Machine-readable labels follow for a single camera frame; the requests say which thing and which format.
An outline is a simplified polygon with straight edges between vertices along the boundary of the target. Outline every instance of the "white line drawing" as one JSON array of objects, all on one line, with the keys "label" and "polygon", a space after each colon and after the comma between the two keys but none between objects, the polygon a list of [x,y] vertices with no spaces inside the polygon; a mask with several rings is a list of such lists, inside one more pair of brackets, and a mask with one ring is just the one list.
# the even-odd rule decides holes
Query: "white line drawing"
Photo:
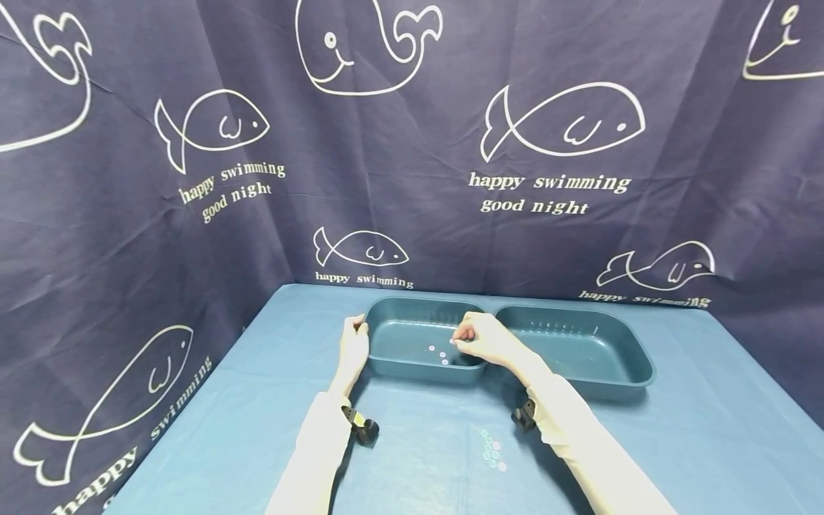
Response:
[{"label": "white line drawing", "polygon": [[[223,130],[223,125],[228,120],[228,116],[223,116],[220,120],[219,124],[216,124],[218,127],[218,134],[223,139],[231,140],[231,142],[226,142],[223,145],[214,145],[214,146],[204,146],[198,143],[193,142],[189,139],[189,135],[187,134],[187,130],[189,128],[189,121],[194,113],[195,109],[201,106],[205,101],[212,101],[212,102],[224,102],[227,103],[228,97],[235,96],[241,101],[244,102],[244,106],[248,106],[251,108],[250,114],[253,115],[253,120],[251,124],[247,124],[248,127],[251,125],[253,130],[248,135],[245,135],[241,138],[241,132],[243,127],[243,119],[237,119],[237,131],[234,134],[227,134]],[[269,132],[269,121],[263,116],[263,113],[257,108],[255,104],[252,103],[251,100],[243,96],[241,93],[237,91],[228,90],[228,89],[217,89],[214,91],[210,91],[205,95],[202,95],[196,101],[192,103],[189,107],[189,110],[186,111],[186,116],[183,118],[183,124],[180,128],[177,127],[175,122],[171,120],[168,111],[166,111],[166,106],[163,105],[163,100],[158,99],[157,103],[155,104],[155,112],[154,112],[154,121],[155,121],[155,128],[157,128],[157,132],[160,134],[160,137],[163,138],[163,141],[166,142],[166,156],[169,159],[169,163],[175,170],[180,172],[183,175],[186,175],[186,145],[190,145],[191,147],[197,148],[199,150],[205,150],[206,152],[225,152],[226,150],[232,150],[233,148],[243,147],[250,143],[254,143],[257,140],[263,138],[266,133]]]},{"label": "white line drawing", "polygon": [[[80,113],[72,122],[65,125],[64,127],[55,129],[46,134],[41,134],[40,136],[36,136],[34,138],[22,139],[19,141],[9,143],[0,142],[0,152],[9,152],[11,150],[17,150],[19,148],[39,145],[41,143],[46,143],[48,141],[60,138],[61,136],[65,136],[66,134],[71,133],[74,129],[80,127],[80,125],[86,119],[86,116],[89,114],[89,108],[91,107],[91,82],[89,81],[89,73],[86,70],[86,62],[83,60],[83,57],[80,54],[80,51],[82,50],[91,57],[91,41],[89,41],[89,36],[86,33],[86,29],[83,27],[82,23],[80,23],[80,21],[69,12],[62,13],[57,21],[43,14],[38,14],[34,17],[33,24],[35,28],[35,36],[37,37],[37,42],[40,44],[40,48],[42,49],[42,51],[47,53],[53,59],[56,59],[60,54],[62,54],[66,59],[68,59],[69,64],[73,69],[73,73],[71,77],[64,77],[63,75],[57,73],[51,66],[49,66],[48,63],[46,63],[43,60],[43,58],[40,56],[40,50],[36,49],[31,45],[31,43],[29,43],[29,41],[20,31],[20,27],[18,27],[15,23],[14,19],[12,18],[12,15],[5,8],[5,6],[3,6],[2,3],[0,3],[0,14],[2,14],[2,17],[6,18],[6,22],[12,28],[14,35],[17,37],[20,43],[24,47],[26,47],[26,50],[29,51],[31,57],[34,58],[35,61],[37,61],[37,63],[41,67],[43,67],[43,69],[46,72],[49,73],[49,75],[61,81],[63,84],[67,86],[76,86],[82,81],[86,93],[85,100],[83,101],[83,107],[80,110]],[[44,23],[52,26],[53,28],[61,32],[64,32],[67,28],[66,24],[69,22],[75,24],[83,36],[83,41],[78,41],[74,44],[74,54],[72,54],[65,47],[59,44],[49,46],[43,40],[42,34],[42,25]]]},{"label": "white line drawing", "polygon": [[[172,377],[171,380],[170,380],[172,359],[171,359],[171,355],[169,354],[169,355],[166,356],[166,379],[164,379],[160,384],[155,384],[154,383],[154,376],[155,376],[155,372],[157,371],[157,367],[154,367],[152,369],[151,374],[149,375],[148,382],[147,382],[147,392],[149,394],[152,394],[152,395],[147,396],[147,402],[151,401],[151,404],[148,407],[143,409],[143,411],[141,411],[140,414],[135,415],[133,418],[131,418],[130,420],[127,420],[126,422],[123,422],[122,424],[113,425],[109,428],[102,429],[102,430],[87,432],[87,429],[89,428],[89,425],[92,423],[93,420],[96,421],[96,422],[106,422],[106,420],[103,420],[102,417],[101,417],[100,420],[95,420],[95,415],[100,412],[99,410],[100,410],[101,406],[110,398],[111,392],[120,384],[121,379],[123,379],[123,377],[125,377],[126,374],[130,370],[132,370],[132,367],[135,364],[135,362],[137,362],[140,359],[140,357],[143,356],[143,354],[146,352],[146,350],[149,349],[149,347],[151,347],[152,344],[154,344],[157,341],[158,338],[160,338],[161,336],[165,335],[166,333],[169,333],[169,332],[172,332],[172,331],[182,331],[182,337],[184,339],[183,340],[174,339],[172,341],[175,341],[175,342],[180,341],[180,349],[185,350],[185,353],[183,353],[182,359],[180,360],[180,366],[177,368],[177,373],[175,374],[175,376]],[[134,424],[135,422],[137,422],[138,420],[140,420],[144,416],[146,416],[149,412],[154,410],[155,407],[157,407],[157,405],[159,405],[163,401],[163,398],[166,397],[166,394],[169,393],[169,390],[171,390],[171,388],[175,385],[175,383],[177,382],[178,377],[180,377],[180,374],[183,372],[183,367],[186,365],[186,359],[189,357],[189,351],[191,349],[192,339],[193,338],[194,338],[194,330],[192,328],[186,326],[186,325],[170,325],[169,327],[166,327],[165,329],[163,329],[160,332],[158,332],[157,334],[155,334],[143,346],[143,348],[140,349],[137,354],[135,354],[134,358],[132,358],[132,360],[129,362],[129,364],[127,364],[126,367],[120,372],[120,374],[117,376],[117,378],[115,378],[115,380],[112,381],[112,383],[108,386],[108,388],[106,388],[106,390],[103,393],[103,395],[101,396],[101,398],[91,408],[91,411],[89,411],[89,414],[86,416],[86,419],[83,421],[83,424],[80,427],[80,429],[77,431],[77,433],[73,433],[73,434],[52,433],[51,431],[48,431],[46,429],[41,428],[40,425],[37,424],[36,422],[32,422],[31,424],[29,424],[29,427],[26,428],[26,430],[23,432],[23,434],[17,439],[17,443],[14,446],[14,452],[13,452],[14,461],[16,461],[18,464],[20,464],[22,466],[34,467],[35,468],[35,478],[37,479],[37,482],[40,483],[43,486],[67,485],[69,482],[71,482],[71,479],[72,479],[71,476],[72,476],[72,465],[74,463],[74,454],[77,450],[77,445],[80,444],[80,441],[88,440],[90,438],[98,438],[98,437],[101,437],[105,434],[113,433],[115,431],[120,431],[122,428],[128,427],[131,424]],[[128,387],[129,382],[126,381],[126,382],[124,382],[124,384],[127,385],[127,387]],[[159,391],[161,392],[160,395],[157,395],[157,396],[153,395],[153,394],[157,394]],[[116,403],[116,402],[119,402],[119,401],[120,401],[120,399],[114,398],[111,402]],[[46,461],[46,459],[49,459],[49,458],[45,458],[44,460],[32,460],[32,459],[29,459],[26,456],[24,456],[24,454],[23,454],[23,444],[26,441],[28,441],[30,438],[34,438],[35,440],[39,438],[39,439],[48,440],[48,441],[51,441],[51,442],[70,442],[72,444],[71,447],[68,449],[67,456],[65,457],[66,463],[64,465],[63,475],[61,477],[56,478],[56,479],[46,477],[45,473],[43,472],[43,464]]]},{"label": "white line drawing", "polygon": [[[377,24],[381,29],[381,37],[383,38],[383,44],[386,46],[386,51],[389,55],[400,64],[407,64],[414,59],[415,55],[417,54],[418,60],[415,62],[414,67],[410,70],[409,74],[400,82],[395,84],[391,87],[386,87],[380,90],[370,90],[370,91],[338,91],[335,89],[330,89],[329,87],[325,87],[322,85],[328,84],[329,82],[334,81],[338,75],[344,70],[344,68],[352,67],[356,64],[354,60],[346,60],[344,59],[343,55],[340,53],[340,49],[338,48],[338,39],[337,35],[334,32],[326,32],[323,38],[323,43],[325,47],[329,50],[334,50],[335,58],[337,60],[337,69],[328,77],[315,77],[312,75],[311,71],[309,70],[309,66],[307,65],[306,58],[303,54],[303,47],[301,42],[300,36],[300,28],[299,28],[299,21],[301,18],[301,6],[303,5],[304,0],[297,0],[297,7],[295,8],[295,38],[297,39],[297,51],[301,55],[301,61],[303,62],[303,69],[306,70],[307,76],[311,79],[311,83],[319,90],[323,91],[324,93],[329,93],[330,95],[341,95],[341,96],[372,96],[372,95],[381,95],[383,93],[389,93],[391,91],[395,91],[401,87],[403,87],[407,82],[412,80],[412,77],[420,69],[421,63],[424,61],[424,47],[426,36],[432,36],[432,39],[438,41],[441,39],[441,34],[443,32],[443,14],[438,6],[430,5],[426,7],[423,11],[415,14],[411,11],[401,11],[395,16],[395,21],[392,23],[392,36],[395,38],[396,43],[400,43],[403,40],[408,40],[412,44],[412,50],[407,57],[401,57],[400,55],[395,53],[395,50],[392,49],[391,45],[389,44],[389,38],[386,36],[386,27],[383,23],[383,14],[381,12],[381,6],[378,5],[377,0],[372,0],[372,5],[375,7],[375,13],[377,14]],[[432,13],[435,18],[437,19],[438,27],[437,29],[426,29],[420,36],[420,52],[418,53],[418,41],[412,36],[409,32],[404,32],[403,34],[398,34],[398,24],[404,18],[409,18],[410,20],[414,21],[415,23],[420,23],[420,21],[426,16],[427,14]]]},{"label": "white line drawing", "polygon": [[[667,275],[667,283],[673,284],[674,286],[657,286],[651,284],[653,282],[660,283],[660,279],[654,277],[654,274],[646,274],[645,272],[653,269],[658,262],[671,256],[675,252],[678,252],[677,257],[680,259],[672,266]],[[671,292],[684,286],[696,277],[715,275],[715,258],[713,257],[713,253],[707,245],[700,241],[685,241],[661,254],[652,264],[637,269],[633,269],[630,264],[634,256],[635,251],[631,250],[613,257],[609,263],[606,264],[606,270],[601,272],[595,279],[595,283],[598,286],[603,286],[617,279],[626,277],[639,286],[659,292]],[[701,260],[706,260],[707,264],[701,263]],[[691,273],[684,277],[687,263],[691,264]]]},{"label": "white line drawing", "polygon": [[[527,138],[521,135],[518,132],[517,127],[520,125],[525,119],[532,116],[533,113],[538,111],[539,109],[543,108],[545,105],[550,104],[553,101],[558,100],[559,98],[575,93],[576,91],[587,90],[590,88],[604,88],[608,91],[615,91],[619,94],[619,101],[628,101],[631,105],[633,115],[630,119],[622,120],[620,123],[616,124],[615,127],[607,128],[605,127],[602,130],[614,130],[620,135],[630,128],[633,125],[637,126],[635,131],[630,132],[626,135],[623,135],[622,138],[617,139],[611,143],[602,144],[599,147],[593,148],[584,148],[581,150],[575,149],[578,145],[583,145],[602,127],[603,120],[598,120],[594,127],[589,131],[589,134],[584,139],[576,139],[569,135],[572,129],[575,128],[580,122],[582,122],[586,116],[578,117],[572,124],[570,124],[567,129],[564,131],[563,141],[566,143],[570,143],[573,145],[572,148],[561,148],[560,150],[553,150],[549,148],[539,147],[534,143],[531,143]],[[507,130],[503,133],[503,135],[499,136],[497,140],[494,141],[494,145],[490,150],[487,150],[487,139],[492,134],[493,125],[489,119],[489,114],[492,112],[492,109],[500,103],[503,107],[503,117],[506,119],[507,122]],[[557,157],[571,157],[571,156],[582,156],[584,154],[591,154],[593,152],[600,152],[601,150],[606,150],[608,148],[615,147],[616,145],[620,145],[623,142],[629,141],[630,139],[634,138],[641,134],[647,128],[647,120],[644,117],[644,109],[641,107],[641,103],[638,101],[638,98],[632,93],[632,91],[628,90],[627,88],[623,87],[620,84],[615,84],[614,82],[589,82],[588,84],[581,84],[580,86],[570,87],[567,90],[562,91],[561,93],[557,93],[550,98],[542,101],[540,104],[533,107],[529,112],[527,112],[524,116],[522,116],[517,122],[513,122],[512,116],[509,114],[509,85],[504,86],[501,91],[495,94],[492,97],[492,100],[489,101],[489,105],[486,107],[486,113],[484,114],[484,122],[486,123],[486,132],[484,132],[484,136],[480,139],[480,155],[484,158],[484,161],[489,162],[492,159],[492,156],[495,152],[498,151],[498,148],[503,144],[506,138],[509,137],[510,134],[514,135],[515,138],[521,144],[525,145],[526,147],[531,148],[536,152],[540,152],[542,154],[547,154],[550,156],[557,156]],[[561,139],[558,138],[556,142],[557,147],[562,147],[565,145],[561,142]]]},{"label": "white line drawing", "polygon": [[[367,234],[370,236],[368,238],[358,237],[360,234]],[[374,245],[371,245],[364,250],[364,247],[366,246],[363,241],[364,239],[377,243],[381,247],[380,253],[377,253],[377,251],[374,250]],[[315,231],[315,235],[312,237],[312,242],[315,244],[316,249],[315,260],[320,266],[326,266],[326,262],[333,254],[347,261],[351,261],[352,263],[369,266],[402,265],[410,260],[410,257],[406,254],[406,251],[403,250],[397,241],[393,240],[386,234],[381,234],[380,232],[350,232],[338,240],[337,243],[332,245],[329,238],[326,237],[326,230],[321,227]],[[387,257],[387,260],[380,262],[384,256]]]},{"label": "white line drawing", "polygon": [[769,74],[769,73],[758,73],[753,72],[752,69],[756,66],[763,64],[769,61],[773,56],[779,53],[783,48],[788,46],[793,46],[794,44],[798,44],[801,42],[801,38],[793,38],[790,34],[792,30],[792,24],[795,20],[796,16],[798,16],[798,12],[801,7],[798,4],[794,4],[790,6],[786,11],[784,11],[784,15],[781,17],[781,26],[784,27],[784,32],[781,35],[781,42],[773,48],[770,52],[766,55],[762,56],[755,61],[752,60],[752,49],[755,48],[756,42],[758,41],[758,37],[761,35],[761,29],[764,28],[764,24],[767,20],[767,17],[770,15],[770,11],[772,10],[773,3],[775,0],[770,0],[770,3],[767,5],[767,8],[764,10],[764,13],[761,15],[761,19],[758,21],[758,25],[756,26],[755,31],[752,33],[752,38],[750,39],[750,47],[747,50],[747,60],[744,61],[744,68],[742,70],[742,75],[744,78],[751,80],[751,81],[787,81],[792,79],[800,79],[800,78],[813,78],[813,77],[824,77],[824,70],[817,70],[811,72],[803,72],[803,73],[780,73],[780,74]]}]

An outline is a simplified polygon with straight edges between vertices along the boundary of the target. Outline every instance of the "fabric backdrop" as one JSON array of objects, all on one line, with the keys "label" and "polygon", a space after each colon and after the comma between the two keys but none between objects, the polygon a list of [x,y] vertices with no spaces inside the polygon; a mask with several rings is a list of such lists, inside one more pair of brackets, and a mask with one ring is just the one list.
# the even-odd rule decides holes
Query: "fabric backdrop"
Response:
[{"label": "fabric backdrop", "polygon": [[824,423],[824,4],[0,0],[0,497],[99,513],[285,283],[714,313]]}]

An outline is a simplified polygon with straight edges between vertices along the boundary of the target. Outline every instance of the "teal plastic tray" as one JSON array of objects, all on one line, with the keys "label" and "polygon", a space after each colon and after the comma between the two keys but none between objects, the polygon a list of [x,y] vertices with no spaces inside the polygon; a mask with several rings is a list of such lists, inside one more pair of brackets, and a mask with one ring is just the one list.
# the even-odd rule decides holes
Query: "teal plastic tray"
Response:
[{"label": "teal plastic tray", "polygon": [[495,316],[582,396],[627,400],[655,381],[655,366],[644,346],[613,315],[505,306]]},{"label": "teal plastic tray", "polygon": [[486,361],[449,343],[469,302],[385,297],[369,308],[369,365],[378,375],[467,385],[484,373]]}]

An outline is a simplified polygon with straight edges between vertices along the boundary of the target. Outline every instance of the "blue tablecloth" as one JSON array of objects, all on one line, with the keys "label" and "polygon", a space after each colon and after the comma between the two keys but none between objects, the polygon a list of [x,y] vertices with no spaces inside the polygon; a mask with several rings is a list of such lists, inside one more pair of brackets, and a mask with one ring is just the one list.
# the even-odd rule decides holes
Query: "blue tablecloth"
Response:
[{"label": "blue tablecloth", "polygon": [[[658,379],[639,403],[592,408],[681,515],[822,512],[824,432],[705,311],[294,284],[272,296],[106,515],[263,513],[335,371],[343,318],[390,295],[618,316]],[[537,432],[516,430],[510,378],[498,367],[470,388],[363,377],[356,407],[381,436],[353,445],[333,513],[590,513]],[[505,466],[489,465],[488,444]]]}]

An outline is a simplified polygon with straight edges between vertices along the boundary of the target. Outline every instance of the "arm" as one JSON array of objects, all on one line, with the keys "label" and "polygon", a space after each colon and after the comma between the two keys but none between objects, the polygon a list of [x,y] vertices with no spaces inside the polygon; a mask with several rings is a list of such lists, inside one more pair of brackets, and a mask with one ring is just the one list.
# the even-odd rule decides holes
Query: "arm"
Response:
[{"label": "arm", "polygon": [[341,407],[352,406],[349,394],[369,355],[368,326],[362,322],[363,315],[344,322],[338,371],[329,390],[309,407],[265,515],[328,515],[332,484],[352,429]]},{"label": "arm", "polygon": [[343,405],[349,400],[331,392],[315,397],[265,515],[328,515],[332,484],[351,433]]},{"label": "arm", "polygon": [[597,515],[675,515],[566,379],[528,350],[513,371],[535,402],[541,440],[567,464]]},{"label": "arm", "polygon": [[566,462],[597,515],[675,515],[581,396],[492,315],[468,312],[452,342],[508,368],[535,402],[541,440]]}]

